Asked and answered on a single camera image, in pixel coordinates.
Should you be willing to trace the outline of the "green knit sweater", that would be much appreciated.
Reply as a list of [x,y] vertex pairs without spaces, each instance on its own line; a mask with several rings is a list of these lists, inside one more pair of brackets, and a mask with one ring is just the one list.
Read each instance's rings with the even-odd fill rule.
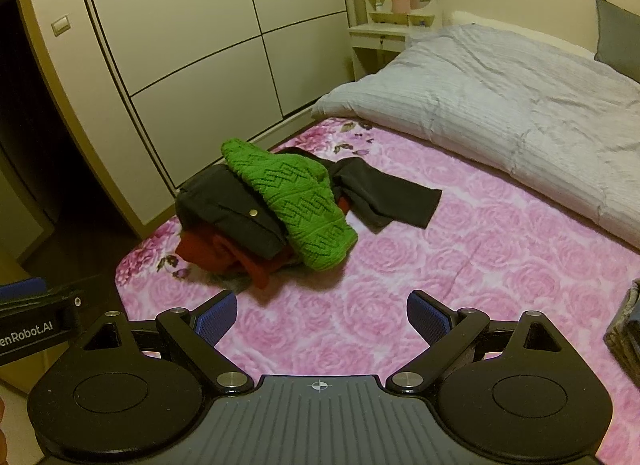
[[320,162],[298,154],[273,154],[231,139],[221,145],[229,168],[256,191],[288,231],[305,266],[338,266],[358,241],[337,206],[331,180]]

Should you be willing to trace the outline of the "folded grey blue clothes stack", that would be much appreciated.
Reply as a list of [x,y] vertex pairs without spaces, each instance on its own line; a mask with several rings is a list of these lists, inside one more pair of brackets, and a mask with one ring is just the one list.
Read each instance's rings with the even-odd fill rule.
[[635,279],[603,336],[603,341],[634,385],[639,386],[639,280]]

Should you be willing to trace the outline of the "red knit garment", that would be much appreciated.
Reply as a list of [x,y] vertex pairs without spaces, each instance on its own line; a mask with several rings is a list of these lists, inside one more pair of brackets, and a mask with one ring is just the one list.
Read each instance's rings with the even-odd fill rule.
[[208,272],[246,274],[263,289],[273,272],[299,262],[284,225],[258,196],[209,199],[181,193],[176,208],[182,226],[176,253]]

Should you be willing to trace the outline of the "pink floral bed blanket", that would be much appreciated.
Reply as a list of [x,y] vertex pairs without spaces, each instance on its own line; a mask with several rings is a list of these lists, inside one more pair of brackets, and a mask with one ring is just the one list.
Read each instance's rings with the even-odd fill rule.
[[497,173],[405,136],[331,118],[294,145],[325,159],[359,156],[394,176],[437,188],[425,229],[355,221],[358,242],[326,272],[286,268],[265,289],[235,281],[239,315],[218,350],[250,375],[390,375],[424,349],[406,318],[415,289],[496,320],[539,310],[572,343],[611,395],[599,456],[639,459],[639,393],[603,337],[639,255]]

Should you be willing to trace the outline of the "black garment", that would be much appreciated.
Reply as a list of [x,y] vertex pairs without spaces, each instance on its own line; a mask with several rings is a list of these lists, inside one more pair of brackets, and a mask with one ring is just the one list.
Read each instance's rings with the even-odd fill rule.
[[[298,147],[286,154],[302,155],[328,170],[332,190],[370,228],[381,230],[399,221],[424,229],[442,192],[382,172],[359,157],[331,162]],[[177,216],[184,232],[198,237],[218,234],[262,259],[285,250],[285,226],[264,199],[226,165],[209,167],[183,185]]]

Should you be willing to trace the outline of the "grey striped duvet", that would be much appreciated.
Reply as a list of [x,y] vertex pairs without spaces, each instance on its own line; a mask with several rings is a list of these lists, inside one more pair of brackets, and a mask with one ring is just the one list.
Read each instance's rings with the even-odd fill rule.
[[605,64],[515,32],[450,26],[323,95],[314,117],[431,142],[639,242],[639,86]]

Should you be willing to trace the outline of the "white dressing table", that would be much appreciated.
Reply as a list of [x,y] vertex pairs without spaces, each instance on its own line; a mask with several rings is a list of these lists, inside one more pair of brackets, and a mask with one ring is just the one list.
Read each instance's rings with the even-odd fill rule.
[[377,73],[404,52],[408,44],[437,29],[440,29],[438,23],[423,26],[422,21],[408,25],[370,23],[352,26],[348,32],[355,79]]

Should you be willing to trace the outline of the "pink cup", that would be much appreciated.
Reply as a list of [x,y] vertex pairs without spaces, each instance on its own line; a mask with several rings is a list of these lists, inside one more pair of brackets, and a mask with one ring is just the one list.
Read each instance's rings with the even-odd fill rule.
[[411,11],[412,0],[392,0],[392,12],[396,15],[406,15]]

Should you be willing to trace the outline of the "grey pillow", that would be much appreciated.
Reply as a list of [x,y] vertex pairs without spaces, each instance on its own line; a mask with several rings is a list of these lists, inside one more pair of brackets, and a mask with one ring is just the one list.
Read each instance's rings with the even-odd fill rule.
[[640,81],[640,16],[608,0],[596,0],[598,42],[594,58]]

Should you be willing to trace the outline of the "white light switch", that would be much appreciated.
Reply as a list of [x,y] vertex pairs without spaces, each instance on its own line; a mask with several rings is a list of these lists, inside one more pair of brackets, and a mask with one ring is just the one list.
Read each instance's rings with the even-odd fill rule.
[[55,37],[58,37],[64,34],[64,32],[67,32],[68,30],[70,30],[70,19],[68,18],[67,15],[64,15],[58,18],[56,21],[54,21],[51,24],[51,28],[52,28],[53,35],[55,35]]

